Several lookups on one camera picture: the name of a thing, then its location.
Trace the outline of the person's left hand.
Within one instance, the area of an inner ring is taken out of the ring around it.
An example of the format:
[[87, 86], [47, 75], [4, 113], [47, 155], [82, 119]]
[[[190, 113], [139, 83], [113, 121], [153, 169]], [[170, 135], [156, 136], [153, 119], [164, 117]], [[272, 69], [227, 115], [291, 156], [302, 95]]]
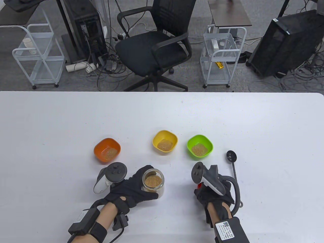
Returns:
[[132, 177], [113, 187], [104, 198], [115, 204], [118, 210], [125, 214], [140, 202], [158, 199], [158, 193], [142, 190], [142, 178], [149, 169], [153, 169], [153, 166], [146, 165], [140, 168]]

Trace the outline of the person's right hand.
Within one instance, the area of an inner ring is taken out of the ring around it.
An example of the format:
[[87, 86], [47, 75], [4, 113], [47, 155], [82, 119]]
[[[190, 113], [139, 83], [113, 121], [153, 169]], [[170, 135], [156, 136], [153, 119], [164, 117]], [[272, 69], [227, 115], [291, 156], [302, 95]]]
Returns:
[[232, 204], [235, 204], [235, 201], [231, 195], [231, 183], [226, 181], [225, 178], [227, 176], [220, 175], [220, 182], [225, 187], [225, 195], [221, 196], [217, 194], [214, 190], [212, 190], [209, 186], [201, 185], [198, 189], [194, 190], [194, 194], [198, 201], [207, 209], [209, 203], [211, 203], [217, 212], [224, 210], [223, 203], [225, 203], [228, 207]]

